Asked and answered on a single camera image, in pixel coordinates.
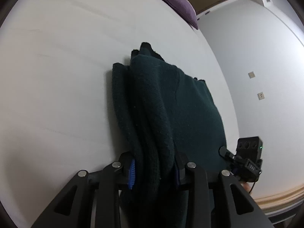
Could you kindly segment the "right hand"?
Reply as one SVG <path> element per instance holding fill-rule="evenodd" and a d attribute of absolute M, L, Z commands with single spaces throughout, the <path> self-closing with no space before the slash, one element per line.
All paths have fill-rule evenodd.
<path fill-rule="evenodd" d="M 247 192 L 250 192 L 251 185 L 249 183 L 240 181 L 240 184 Z"/>

